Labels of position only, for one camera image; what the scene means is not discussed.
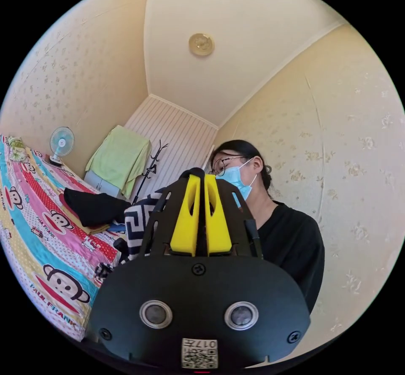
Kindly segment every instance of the face mask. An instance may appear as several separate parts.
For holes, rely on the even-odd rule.
[[[235,185],[235,187],[237,187],[237,189],[239,189],[239,192],[245,201],[248,199],[250,191],[252,190],[252,184],[257,177],[257,174],[256,174],[256,176],[253,178],[253,181],[251,182],[250,185],[245,185],[242,182],[242,179],[240,177],[240,169],[244,165],[248,164],[250,160],[248,160],[245,164],[241,165],[240,167],[227,168],[223,175],[216,176],[217,180],[225,180],[225,181],[228,181],[230,184]],[[240,202],[239,202],[238,198],[236,197],[236,194],[233,194],[233,197],[235,199],[236,204],[238,205],[238,208],[240,208]]]

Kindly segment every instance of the black shirt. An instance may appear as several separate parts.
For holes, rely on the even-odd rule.
[[[324,275],[325,249],[317,222],[281,202],[259,228],[263,258],[291,275],[312,312]]]

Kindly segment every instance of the colorful bedsheet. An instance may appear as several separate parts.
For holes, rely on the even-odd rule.
[[[101,282],[100,264],[116,266],[113,247],[121,234],[87,235],[63,213],[64,189],[97,191],[65,166],[43,163],[27,148],[28,163],[9,160],[7,138],[0,135],[0,239],[22,288],[55,327],[75,340],[85,336]]]

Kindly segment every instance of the qr code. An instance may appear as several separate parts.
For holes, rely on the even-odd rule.
[[[183,368],[218,368],[218,348],[216,340],[184,338],[181,349],[181,363]]]

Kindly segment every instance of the black clothing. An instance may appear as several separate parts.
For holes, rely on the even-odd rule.
[[[113,220],[124,223],[124,211],[131,206],[129,202],[107,194],[91,194],[69,188],[65,189],[63,197],[84,227],[108,224]]]
[[[289,273],[301,288],[309,311],[322,284],[325,249],[317,222],[281,202],[259,228],[263,258]]]

